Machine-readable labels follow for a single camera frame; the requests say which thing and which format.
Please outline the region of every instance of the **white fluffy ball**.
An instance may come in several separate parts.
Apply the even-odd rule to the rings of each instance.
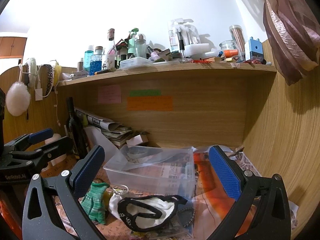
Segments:
[[[10,114],[19,116],[28,109],[30,99],[27,86],[21,82],[15,82],[7,92],[5,104]]]

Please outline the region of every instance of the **green knitted cloth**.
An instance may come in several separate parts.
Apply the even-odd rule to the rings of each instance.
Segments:
[[[84,196],[81,205],[92,221],[106,224],[106,207],[103,201],[103,193],[110,185],[107,183],[92,183],[89,192]]]

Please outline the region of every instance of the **spray bottle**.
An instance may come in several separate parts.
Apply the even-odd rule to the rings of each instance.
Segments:
[[[128,58],[135,57],[134,38],[136,37],[138,31],[138,28],[134,28],[130,31],[130,39],[128,41]]]

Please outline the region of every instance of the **orange cap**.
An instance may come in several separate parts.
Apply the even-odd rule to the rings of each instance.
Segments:
[[[226,58],[237,56],[238,55],[238,50],[237,49],[227,49],[223,51],[224,55]]]

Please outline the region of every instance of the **white cloth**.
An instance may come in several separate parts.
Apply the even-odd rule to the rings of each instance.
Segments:
[[[130,196],[130,193],[127,193],[124,195],[117,195],[114,193],[109,201],[109,212],[119,220],[121,220],[121,218],[118,213],[118,203],[120,200],[124,199],[125,197],[132,197],[132,196]],[[160,198],[153,197],[149,199],[140,199],[140,200],[136,199],[136,200],[142,203],[148,204],[150,206],[153,206],[162,212],[162,216],[159,219],[143,218],[138,216],[135,221],[139,228],[145,229],[145,228],[151,228],[151,227],[160,225],[161,223],[164,222],[164,220],[167,217],[171,215],[171,213],[174,210],[174,202],[162,201]],[[151,213],[151,214],[153,213],[146,208],[142,208],[133,204],[127,205],[127,212],[130,213],[131,215],[135,215],[139,212]]]
[[[157,225],[160,225],[163,223],[163,221],[170,216],[170,214],[173,212],[174,209],[174,202],[168,202],[168,201],[162,201],[160,198],[149,198],[149,199],[136,199],[139,202],[148,204],[150,206],[155,207],[156,209],[160,210],[162,212],[162,216],[159,219],[153,219],[153,218],[143,218],[143,217],[137,217],[136,218],[136,224],[139,228],[145,229],[145,228],[151,228]],[[127,205],[127,212],[131,215],[135,215],[139,212],[141,213],[151,213],[150,210],[146,208],[142,208],[133,204]]]

